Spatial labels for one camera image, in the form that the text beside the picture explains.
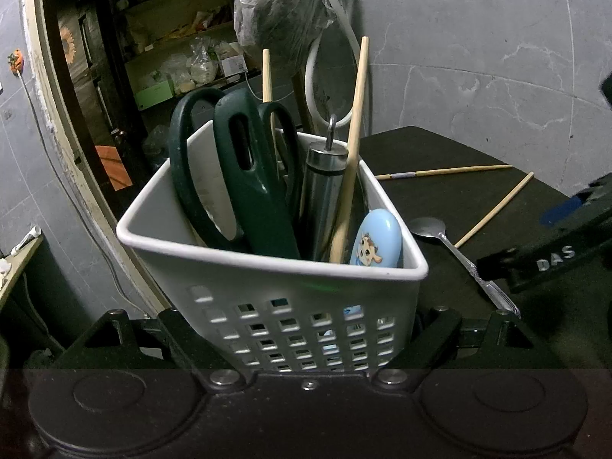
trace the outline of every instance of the scissors handle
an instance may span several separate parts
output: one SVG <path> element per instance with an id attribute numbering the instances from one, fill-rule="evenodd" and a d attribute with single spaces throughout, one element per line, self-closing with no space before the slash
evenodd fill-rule
<path id="1" fill-rule="evenodd" d="M 259 110 L 248 90 L 227 94 L 215 106 L 216 149 L 232 208 L 252 251 L 298 259 L 293 216 L 285 203 L 285 191 L 277 179 L 276 158 L 270 149 L 272 112 L 291 133 L 293 124 L 287 122 L 289 114 L 282 105 L 271 103 Z M 291 134 L 287 140 L 288 149 L 295 153 L 297 144 L 293 146 Z"/>
<path id="2" fill-rule="evenodd" d="M 187 138 L 194 132 L 192 122 L 194 105 L 197 101 L 206 101 L 215 106 L 224 96 L 225 93 L 216 88 L 203 88 L 191 91 L 180 100 L 172 114 L 168 133 L 170 172 L 183 212 L 204 243 L 212 248 L 244 252 L 249 250 L 245 240 L 240 238 L 228 240 L 209 217 L 200 201 L 189 169 Z"/>
<path id="3" fill-rule="evenodd" d="M 259 117 L 263 123 L 263 128 L 266 133 L 272 135 L 271 114 L 276 114 L 280 127 L 283 130 L 283 139 L 289 153 L 283 156 L 282 150 L 280 155 L 287 170 L 288 183 L 285 202 L 289 215 L 291 216 L 294 229 L 298 225 L 300 199 L 302 197 L 302 183 L 304 181 L 304 172 L 302 170 L 302 152 L 300 151 L 300 142 L 298 132 L 291 120 L 291 115 L 285 107 L 280 103 L 271 101 L 262 103 L 259 108 Z"/>

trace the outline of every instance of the black table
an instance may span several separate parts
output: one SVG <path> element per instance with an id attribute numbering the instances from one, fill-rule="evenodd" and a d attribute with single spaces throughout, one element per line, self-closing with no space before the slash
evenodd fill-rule
<path id="1" fill-rule="evenodd" d="M 417 127 L 375 134 L 362 140 L 360 154 L 374 174 L 500 164 L 477 150 Z M 382 185 L 405 222 L 421 216 L 445 221 L 455 243 L 519 181 L 518 169 L 386 181 Z M 545 228 L 541 215 L 567 199 L 548 185 L 529 184 L 461 251 L 475 261 L 485 255 L 537 239 Z M 429 264 L 421 283 L 419 307 L 447 305 L 464 317 L 487 319 L 495 309 L 463 266 L 437 240 L 417 238 Z M 559 280 L 512 295 L 522 320 L 546 339 L 570 367 L 612 367 L 608 338 L 610 273 L 595 261 Z M 599 287 L 593 285 L 599 281 Z M 508 292 L 505 281 L 497 282 Z"/>

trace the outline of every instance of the metal spoon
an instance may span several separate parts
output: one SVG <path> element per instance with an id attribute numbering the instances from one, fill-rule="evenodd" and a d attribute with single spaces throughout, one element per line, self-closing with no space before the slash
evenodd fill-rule
<path id="1" fill-rule="evenodd" d="M 498 309 L 505 309 L 512 312 L 516 317 L 521 317 L 521 311 L 510 298 L 504 293 L 504 291 L 498 287 L 494 282 L 486 282 L 480 276 L 476 266 L 471 262 L 465 255 L 463 255 L 446 237 L 446 225 L 440 219 L 435 217 L 420 217 L 414 219 L 408 223 L 408 229 L 412 234 L 422 236 L 425 238 L 437 238 L 446 245 L 459 262 L 461 262 L 467 272 L 470 273 L 472 278 L 480 285 L 485 291 L 487 297 L 495 304 Z"/>

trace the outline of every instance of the orange magnet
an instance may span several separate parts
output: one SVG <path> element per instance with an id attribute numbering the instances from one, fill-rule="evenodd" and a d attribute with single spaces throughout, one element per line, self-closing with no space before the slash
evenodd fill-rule
<path id="1" fill-rule="evenodd" d="M 17 72 L 23 72 L 23 54 L 19 48 L 8 56 L 8 63 L 13 74 L 16 75 Z"/>

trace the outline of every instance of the sunflower decoration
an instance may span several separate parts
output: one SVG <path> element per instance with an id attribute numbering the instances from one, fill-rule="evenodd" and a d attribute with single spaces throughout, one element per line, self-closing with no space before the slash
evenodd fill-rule
<path id="1" fill-rule="evenodd" d="M 59 30 L 59 36 L 62 38 L 63 56 L 66 57 L 66 62 L 68 64 L 72 64 L 77 54 L 75 39 L 72 36 L 72 32 L 70 32 L 70 29 L 66 26 L 63 26 Z"/>

